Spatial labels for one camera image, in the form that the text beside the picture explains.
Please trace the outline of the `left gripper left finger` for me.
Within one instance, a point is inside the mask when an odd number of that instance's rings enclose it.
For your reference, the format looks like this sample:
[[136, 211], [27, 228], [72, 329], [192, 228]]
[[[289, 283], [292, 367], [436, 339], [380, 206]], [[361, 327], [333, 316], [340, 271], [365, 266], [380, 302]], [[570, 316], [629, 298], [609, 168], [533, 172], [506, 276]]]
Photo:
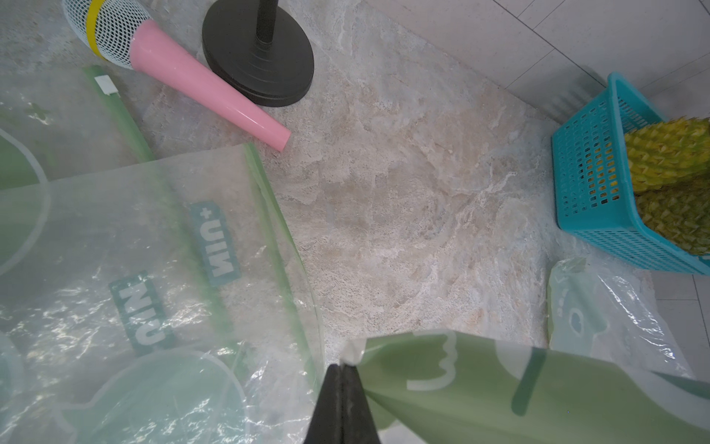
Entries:
[[340, 444], [343, 440], [342, 366], [331, 364], [312, 414], [304, 444]]

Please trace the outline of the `pink toy microphone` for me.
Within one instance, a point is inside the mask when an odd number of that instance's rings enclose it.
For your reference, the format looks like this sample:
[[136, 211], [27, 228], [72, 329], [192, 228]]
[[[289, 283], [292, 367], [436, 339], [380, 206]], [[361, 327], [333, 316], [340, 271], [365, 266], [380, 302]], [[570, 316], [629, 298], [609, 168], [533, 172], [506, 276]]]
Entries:
[[94, 55], [147, 74], [281, 152], [291, 132], [162, 31], [139, 1], [63, 1]]

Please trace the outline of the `black microphone stand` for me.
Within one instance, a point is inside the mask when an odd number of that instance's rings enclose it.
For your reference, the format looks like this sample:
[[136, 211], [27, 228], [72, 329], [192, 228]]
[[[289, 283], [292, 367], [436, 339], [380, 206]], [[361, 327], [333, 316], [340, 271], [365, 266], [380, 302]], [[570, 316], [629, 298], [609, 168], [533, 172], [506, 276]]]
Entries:
[[311, 88], [311, 42], [277, 0], [214, 2], [202, 41], [210, 69], [256, 105], [287, 107]]

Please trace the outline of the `yellow pineapple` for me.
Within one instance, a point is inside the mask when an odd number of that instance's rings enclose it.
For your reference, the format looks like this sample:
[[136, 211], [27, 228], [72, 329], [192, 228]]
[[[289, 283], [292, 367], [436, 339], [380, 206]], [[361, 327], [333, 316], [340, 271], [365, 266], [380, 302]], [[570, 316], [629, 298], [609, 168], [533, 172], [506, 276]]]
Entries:
[[689, 181], [709, 171], [709, 120], [678, 118], [624, 135], [636, 194]]

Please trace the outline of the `teal plastic basket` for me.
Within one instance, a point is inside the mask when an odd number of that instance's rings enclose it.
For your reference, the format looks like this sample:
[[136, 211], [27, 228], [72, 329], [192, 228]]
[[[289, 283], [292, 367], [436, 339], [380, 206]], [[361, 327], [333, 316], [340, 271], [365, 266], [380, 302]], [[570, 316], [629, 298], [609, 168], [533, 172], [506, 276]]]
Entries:
[[664, 119], [624, 76], [608, 76], [606, 89], [552, 136], [558, 226], [638, 268], [708, 275], [708, 257], [684, 252], [637, 211], [624, 136]]

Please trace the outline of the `zip-top bag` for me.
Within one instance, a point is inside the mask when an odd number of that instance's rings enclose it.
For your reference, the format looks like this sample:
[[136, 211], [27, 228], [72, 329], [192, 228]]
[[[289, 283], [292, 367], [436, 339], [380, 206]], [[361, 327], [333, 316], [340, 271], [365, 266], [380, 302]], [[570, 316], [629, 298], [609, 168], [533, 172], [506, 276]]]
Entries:
[[642, 282], [603, 262], [577, 257], [552, 267], [547, 340], [554, 351], [695, 378]]
[[1, 191], [5, 443], [301, 443], [320, 327], [251, 144]]
[[390, 442], [706, 443], [708, 384], [453, 330], [351, 340]]
[[153, 160], [118, 83], [102, 67], [2, 76], [2, 189]]

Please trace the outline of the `green pineapple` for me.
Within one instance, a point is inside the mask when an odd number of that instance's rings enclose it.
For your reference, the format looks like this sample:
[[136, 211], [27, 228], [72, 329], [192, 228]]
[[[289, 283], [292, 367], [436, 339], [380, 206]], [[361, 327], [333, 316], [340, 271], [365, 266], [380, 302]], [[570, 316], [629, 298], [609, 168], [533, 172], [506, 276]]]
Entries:
[[636, 198], [643, 223], [686, 253], [709, 255], [709, 176], [648, 191]]

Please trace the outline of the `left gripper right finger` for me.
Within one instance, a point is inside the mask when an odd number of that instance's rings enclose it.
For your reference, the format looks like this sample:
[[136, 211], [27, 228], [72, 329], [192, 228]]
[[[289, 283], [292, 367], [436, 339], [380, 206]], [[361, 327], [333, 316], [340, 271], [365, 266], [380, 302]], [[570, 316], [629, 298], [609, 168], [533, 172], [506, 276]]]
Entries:
[[380, 444], [367, 398], [355, 366], [342, 366], [342, 442]]

